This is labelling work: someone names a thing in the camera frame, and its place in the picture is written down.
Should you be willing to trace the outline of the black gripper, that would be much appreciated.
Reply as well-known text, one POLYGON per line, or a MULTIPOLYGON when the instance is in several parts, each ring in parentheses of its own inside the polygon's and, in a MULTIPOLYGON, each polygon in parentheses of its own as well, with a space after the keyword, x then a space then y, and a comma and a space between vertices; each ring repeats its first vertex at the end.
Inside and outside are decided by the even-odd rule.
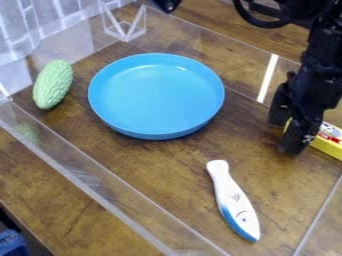
POLYGON ((342 66, 322 64, 303 57, 299 70, 287 73, 287 81, 275 91, 268 123, 283 126, 278 149, 298 155, 314 141, 325 112, 334 109, 342 99, 342 66))

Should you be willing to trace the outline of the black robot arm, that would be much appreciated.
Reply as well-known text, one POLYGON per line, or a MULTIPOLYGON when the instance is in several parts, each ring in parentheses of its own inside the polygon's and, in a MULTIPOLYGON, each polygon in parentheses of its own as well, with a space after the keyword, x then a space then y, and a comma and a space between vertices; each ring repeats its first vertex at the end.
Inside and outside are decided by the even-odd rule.
POLYGON ((297 72, 275 91, 268 123, 285 126, 278 149, 299 154, 318 135, 323 113, 342 99, 342 0, 286 0, 287 17, 313 19, 309 45, 297 72))

